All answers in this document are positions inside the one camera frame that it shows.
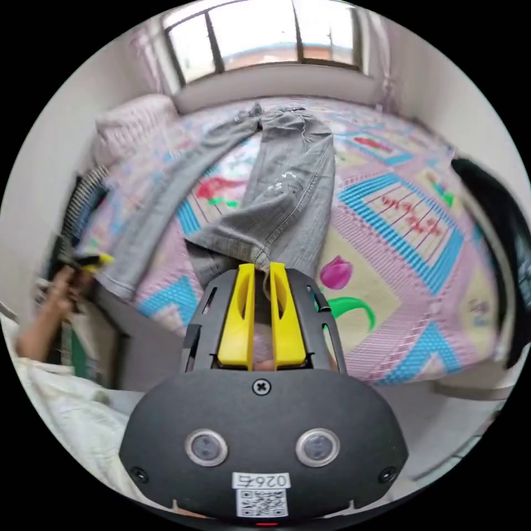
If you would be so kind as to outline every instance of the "window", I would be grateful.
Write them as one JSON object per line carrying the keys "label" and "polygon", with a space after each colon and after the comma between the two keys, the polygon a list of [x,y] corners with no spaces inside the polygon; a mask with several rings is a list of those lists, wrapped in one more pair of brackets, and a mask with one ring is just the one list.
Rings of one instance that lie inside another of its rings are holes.
{"label": "window", "polygon": [[289,0],[246,0],[217,7],[209,15],[225,70],[297,61]]}
{"label": "window", "polygon": [[182,85],[270,63],[361,69],[357,12],[343,2],[204,0],[187,7],[163,22]]}
{"label": "window", "polygon": [[351,6],[330,0],[294,0],[305,59],[354,64],[355,20]]}
{"label": "window", "polygon": [[185,82],[212,74],[214,56],[204,15],[190,18],[175,26],[168,36]]}

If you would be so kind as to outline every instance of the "gray jeans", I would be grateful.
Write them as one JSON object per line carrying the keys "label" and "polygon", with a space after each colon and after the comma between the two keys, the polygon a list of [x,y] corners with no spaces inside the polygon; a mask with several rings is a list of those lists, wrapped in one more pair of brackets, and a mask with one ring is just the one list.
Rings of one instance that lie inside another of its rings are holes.
{"label": "gray jeans", "polygon": [[114,262],[98,281],[114,295],[131,300],[192,187],[210,166],[260,129],[260,150],[241,208],[188,235],[192,264],[203,286],[242,262],[254,263],[265,276],[270,262],[314,276],[334,193],[332,132],[303,108],[264,113],[255,104],[206,133],[153,186],[112,251]]}

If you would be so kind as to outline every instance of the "pink pillow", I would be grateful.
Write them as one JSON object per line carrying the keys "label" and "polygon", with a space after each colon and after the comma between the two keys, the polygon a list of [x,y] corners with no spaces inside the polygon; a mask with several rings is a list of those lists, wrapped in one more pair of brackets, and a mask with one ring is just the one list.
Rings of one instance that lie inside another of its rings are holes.
{"label": "pink pillow", "polygon": [[154,131],[178,117],[173,100],[162,94],[141,96],[101,114],[92,150],[95,164],[109,167],[130,157]]}

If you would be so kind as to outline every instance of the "pink bedsheet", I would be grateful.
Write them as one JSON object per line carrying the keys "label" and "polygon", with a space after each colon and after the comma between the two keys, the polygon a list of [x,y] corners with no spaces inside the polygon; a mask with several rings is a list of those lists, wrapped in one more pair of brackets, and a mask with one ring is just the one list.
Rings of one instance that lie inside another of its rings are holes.
{"label": "pink bedsheet", "polygon": [[[179,153],[254,101],[182,117],[111,170],[113,188],[91,220],[86,251],[112,254],[129,216]],[[316,278],[336,316],[350,374],[377,384],[434,379],[489,358],[497,293],[485,243],[459,199],[452,149],[422,129],[364,106],[304,105],[334,133],[335,199]],[[138,310],[178,334],[202,296],[184,236],[238,208],[260,135],[210,168],[176,212],[138,289]],[[255,360],[270,357],[257,327]]]}

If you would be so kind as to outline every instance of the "white blanket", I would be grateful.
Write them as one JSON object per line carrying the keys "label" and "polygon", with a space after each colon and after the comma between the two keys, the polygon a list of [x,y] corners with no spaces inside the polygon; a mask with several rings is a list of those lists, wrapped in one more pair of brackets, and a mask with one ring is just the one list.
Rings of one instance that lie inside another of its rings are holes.
{"label": "white blanket", "polygon": [[109,392],[71,367],[19,358],[18,325],[0,314],[9,354],[24,390],[49,430],[74,459],[104,485],[129,498],[168,510],[145,498],[125,471],[118,451],[128,417],[109,405]]}

